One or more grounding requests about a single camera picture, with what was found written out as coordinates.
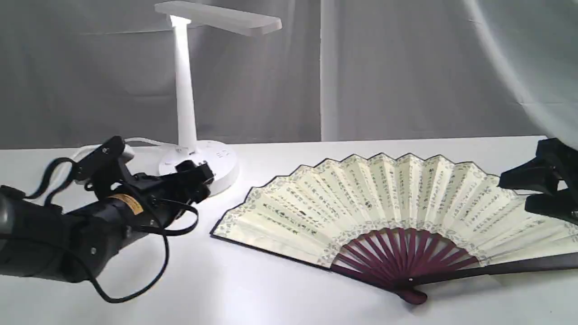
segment yellow label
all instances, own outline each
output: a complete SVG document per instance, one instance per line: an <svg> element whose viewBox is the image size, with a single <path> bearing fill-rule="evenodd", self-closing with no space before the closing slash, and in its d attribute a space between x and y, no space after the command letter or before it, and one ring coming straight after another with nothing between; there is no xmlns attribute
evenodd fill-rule
<svg viewBox="0 0 578 325"><path fill-rule="evenodd" d="M126 194L115 194L110 196L112 198L118 199L124 203L126 203L128 205L129 208L131 208L132 213L134 213L135 215L138 215L139 213L142 213L143 207L140 205L140 203L138 203L137 200L134 199L134 197L131 197L130 195L126 195Z"/></svg>

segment lamp base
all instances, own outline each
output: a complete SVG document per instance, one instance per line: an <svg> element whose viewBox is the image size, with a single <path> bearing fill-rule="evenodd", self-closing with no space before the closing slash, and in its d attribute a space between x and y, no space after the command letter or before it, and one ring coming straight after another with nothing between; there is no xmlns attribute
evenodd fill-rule
<svg viewBox="0 0 578 325"><path fill-rule="evenodd" d="M197 141L197 150L193 153L171 150L158 165L160 175L175 172L175 166L184 160L192 160L195 164L207 162L213 171L214 181L209 185L211 196L229 188L239 176L239 160L229 145L219 141Z"/></svg>

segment fan paper leaf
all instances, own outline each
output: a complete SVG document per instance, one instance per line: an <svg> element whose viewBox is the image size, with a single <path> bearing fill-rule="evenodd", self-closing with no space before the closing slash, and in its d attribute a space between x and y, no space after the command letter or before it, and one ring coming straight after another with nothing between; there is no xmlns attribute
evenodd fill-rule
<svg viewBox="0 0 578 325"><path fill-rule="evenodd" d="M524 210L472 162L352 155L252 188L212 231L419 304L420 275L578 252L578 227Z"/></svg>

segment table surface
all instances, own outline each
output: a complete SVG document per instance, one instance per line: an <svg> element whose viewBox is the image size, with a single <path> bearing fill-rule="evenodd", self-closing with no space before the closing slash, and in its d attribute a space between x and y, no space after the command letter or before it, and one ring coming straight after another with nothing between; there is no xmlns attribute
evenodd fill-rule
<svg viewBox="0 0 578 325"><path fill-rule="evenodd" d="M429 300L408 306L397 296L338 274L213 239L209 231L251 186L298 165L385 152L422 158L443 154L474 161L488 173L532 157L541 137L427 139L235 145L241 173L227 191L198 205L199 226L171 239L165 276L145 295L124 304L101 300L79 284L0 276L0 323L12 324L566 324L574 323L578 276L573 271L481 276L424 286ZM0 150L0 184L31 193L46 164L73 149ZM139 147L132 172L156 175L160 148ZM66 210L93 201L75 186L58 195ZM179 220L176 227L189 220ZM99 281L111 296L140 289L158 272L160 237L145 237L111 259Z"/></svg>

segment white desk lamp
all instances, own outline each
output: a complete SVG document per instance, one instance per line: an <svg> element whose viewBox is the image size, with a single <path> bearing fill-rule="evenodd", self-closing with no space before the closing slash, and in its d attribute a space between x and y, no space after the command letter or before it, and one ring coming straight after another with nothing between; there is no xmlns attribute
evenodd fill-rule
<svg viewBox="0 0 578 325"><path fill-rule="evenodd" d="M184 160L199 164L206 161L215 179L211 194L229 188L239 175L235 152L218 141L198 141L195 109L192 98L191 69L188 56L187 25L193 22L246 36L258 36L281 28L277 17L241 12L200 3L170 1L155 5L155 11L170 16L175 35L175 74L179 147L171 150L159 163L159 173L166 175Z"/></svg>

